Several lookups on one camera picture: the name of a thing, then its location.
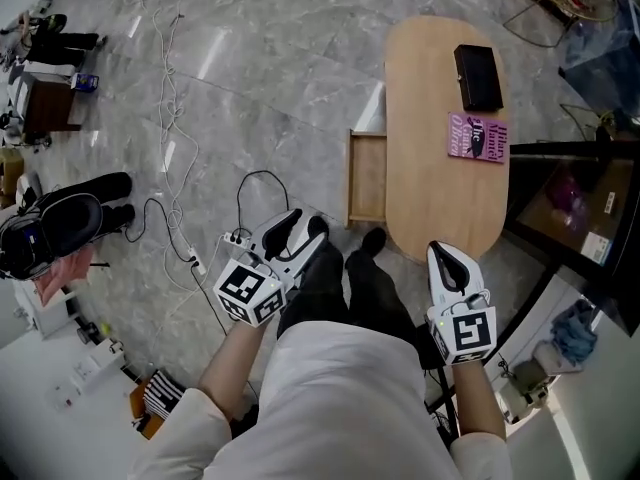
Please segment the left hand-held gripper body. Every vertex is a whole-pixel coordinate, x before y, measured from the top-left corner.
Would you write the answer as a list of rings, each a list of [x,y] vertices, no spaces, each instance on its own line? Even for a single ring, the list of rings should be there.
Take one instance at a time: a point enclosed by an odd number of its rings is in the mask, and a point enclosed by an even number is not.
[[[300,273],[298,251],[265,259],[265,251],[249,240],[241,240],[242,253],[231,258],[214,284],[222,308],[237,321],[261,326],[281,311],[287,293]]]

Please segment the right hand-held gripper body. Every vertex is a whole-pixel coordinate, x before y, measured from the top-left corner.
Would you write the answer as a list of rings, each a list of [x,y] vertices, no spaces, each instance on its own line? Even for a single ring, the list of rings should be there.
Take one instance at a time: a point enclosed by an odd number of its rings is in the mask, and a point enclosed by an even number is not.
[[[430,334],[445,365],[482,360],[496,347],[496,308],[490,300],[483,289],[428,309]]]

